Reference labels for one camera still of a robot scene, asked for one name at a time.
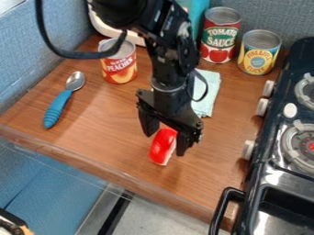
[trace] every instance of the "red roller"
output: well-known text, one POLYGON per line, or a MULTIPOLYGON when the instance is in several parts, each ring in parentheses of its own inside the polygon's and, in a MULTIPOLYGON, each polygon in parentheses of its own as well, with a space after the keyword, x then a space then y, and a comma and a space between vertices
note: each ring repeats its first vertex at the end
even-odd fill
POLYGON ((150 159, 159 165, 166 165, 176 146, 176 131, 160 129, 151 143, 150 159))

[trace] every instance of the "blue spoon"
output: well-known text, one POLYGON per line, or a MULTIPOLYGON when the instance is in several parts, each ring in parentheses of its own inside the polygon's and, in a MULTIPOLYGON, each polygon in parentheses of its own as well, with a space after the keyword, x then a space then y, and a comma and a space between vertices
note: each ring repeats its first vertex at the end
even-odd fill
POLYGON ((58 121, 66 102, 71 97, 73 91, 82 88, 85 83, 85 76, 82 72, 72 73, 66 81, 65 90, 51 102, 46 110, 43 119, 43 126, 45 129, 52 128, 58 121))

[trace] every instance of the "stove knob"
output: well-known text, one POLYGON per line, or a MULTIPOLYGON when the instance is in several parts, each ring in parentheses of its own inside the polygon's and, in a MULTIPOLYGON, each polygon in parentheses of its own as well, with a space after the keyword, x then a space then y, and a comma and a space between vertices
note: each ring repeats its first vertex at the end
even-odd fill
POLYGON ((258 102, 255 115, 263 117, 266 113, 267 107, 268 107, 269 100, 265 98, 261 98, 258 102))
POLYGON ((267 80, 264 89, 263 89, 263 96, 270 97, 272 92, 274 91, 275 82, 271 80, 267 80))
POLYGON ((286 104, 284 108, 284 116, 286 118, 294 118, 297 114, 297 107, 293 103, 286 104))
POLYGON ((242 151, 242 158, 245 160, 250 160, 252 156, 252 151, 254 149, 255 141, 246 140, 244 143, 244 149, 242 151))

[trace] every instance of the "stove burner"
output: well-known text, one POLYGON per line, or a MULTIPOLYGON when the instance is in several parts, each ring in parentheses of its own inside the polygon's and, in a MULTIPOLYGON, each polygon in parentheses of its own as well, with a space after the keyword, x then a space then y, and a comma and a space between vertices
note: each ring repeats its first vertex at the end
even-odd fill
POLYGON ((295 87, 297 101, 314 110, 314 77, 310 73, 305 73, 304 78, 295 87))
POLYGON ((289 162, 306 172, 314 173, 314 124, 293 123, 282 137, 282 150, 289 162))

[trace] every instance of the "can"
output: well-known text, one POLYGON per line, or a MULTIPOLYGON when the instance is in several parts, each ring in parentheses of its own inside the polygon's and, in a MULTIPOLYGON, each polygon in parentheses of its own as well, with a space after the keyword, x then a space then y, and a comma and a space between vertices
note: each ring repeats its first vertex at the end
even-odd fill
POLYGON ((265 75, 275 66, 282 40, 274 32, 255 29, 243 35, 238 66, 251 75, 265 75))
POLYGON ((228 7, 213 7, 205 13, 201 57, 213 63, 228 62, 234 52, 241 25, 240 14, 228 7))
MULTIPOLYGON (((98 51, 109 49, 118 39, 105 39, 99 42, 98 51)), ((117 54, 100 59, 105 81, 112 84, 125 84, 138 75, 136 46, 125 40, 117 54)))

